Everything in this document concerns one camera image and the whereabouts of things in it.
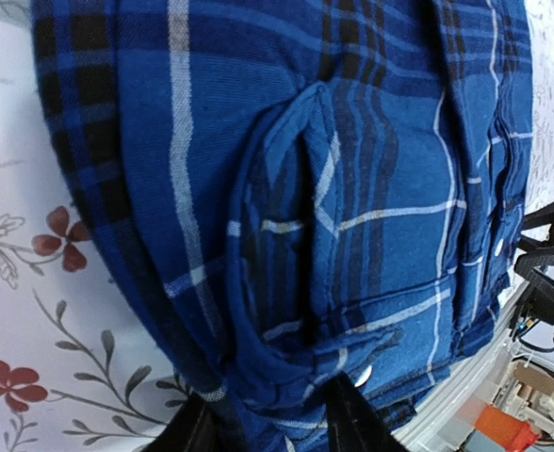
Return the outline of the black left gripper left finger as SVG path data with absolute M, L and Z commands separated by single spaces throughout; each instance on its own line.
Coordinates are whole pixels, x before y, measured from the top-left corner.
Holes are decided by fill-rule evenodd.
M 143 452 L 215 452 L 220 449 L 218 421 L 199 395 L 191 395 L 166 428 Z

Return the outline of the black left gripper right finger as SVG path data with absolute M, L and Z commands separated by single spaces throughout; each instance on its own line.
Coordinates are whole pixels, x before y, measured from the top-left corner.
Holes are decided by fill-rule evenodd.
M 408 451 L 345 373 L 326 383 L 326 416 L 332 452 Z

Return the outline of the blue plaid long sleeve shirt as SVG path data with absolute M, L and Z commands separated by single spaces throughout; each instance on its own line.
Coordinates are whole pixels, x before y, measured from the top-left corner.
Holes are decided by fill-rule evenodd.
M 43 114 L 220 451 L 390 430 L 489 344 L 530 172 L 522 1 L 35 1 Z

